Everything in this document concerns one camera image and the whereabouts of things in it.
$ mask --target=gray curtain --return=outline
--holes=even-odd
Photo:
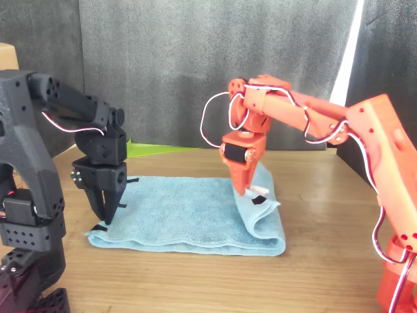
[[[20,69],[52,74],[83,91],[78,0],[0,0],[0,42],[16,47]],[[73,144],[39,112],[36,121],[52,156]]]
[[[229,80],[271,74],[330,96],[356,1],[79,0],[85,90],[126,110],[134,142],[208,147],[205,102]],[[208,108],[219,143],[227,97]],[[324,149],[274,122],[269,149]]]
[[[417,147],[417,2],[369,0],[364,13],[347,106],[386,93],[411,142]],[[338,155],[366,181],[358,145],[348,140]]]

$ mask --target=black tape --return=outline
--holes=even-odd
[[[252,202],[253,202],[253,204],[254,204],[254,205],[258,205],[258,204],[264,203],[264,202],[265,202],[265,200],[266,200],[266,198],[265,198],[265,197],[263,197],[263,196],[258,196],[258,197],[256,197],[255,199],[252,199]]]
[[[132,178],[132,179],[128,179],[127,183],[136,183],[139,181],[139,178]]]
[[[247,148],[240,147],[238,145],[232,145],[231,143],[225,144],[224,147],[224,156],[225,158],[239,162],[239,163],[246,163],[245,160],[245,153]]]
[[[96,226],[94,226],[93,228],[91,228],[91,230],[102,230],[102,231],[107,231],[107,228],[104,226],[101,226],[99,224],[97,224]]]

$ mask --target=blue towel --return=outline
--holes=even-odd
[[[285,237],[269,171],[259,164],[251,190],[239,196],[230,179],[140,176],[128,183],[113,222],[86,233],[101,248],[277,256]]]

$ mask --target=table surface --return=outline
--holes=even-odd
[[[287,239],[278,257],[219,256],[102,249],[84,232],[98,219],[69,173],[82,153],[57,156],[64,191],[66,288],[72,313],[273,312],[380,313],[382,261],[371,232],[379,217],[374,191],[333,149],[269,151]],[[128,175],[228,177],[217,150],[198,149],[127,161]],[[385,246],[392,229],[385,223]],[[0,255],[9,247],[0,246]]]

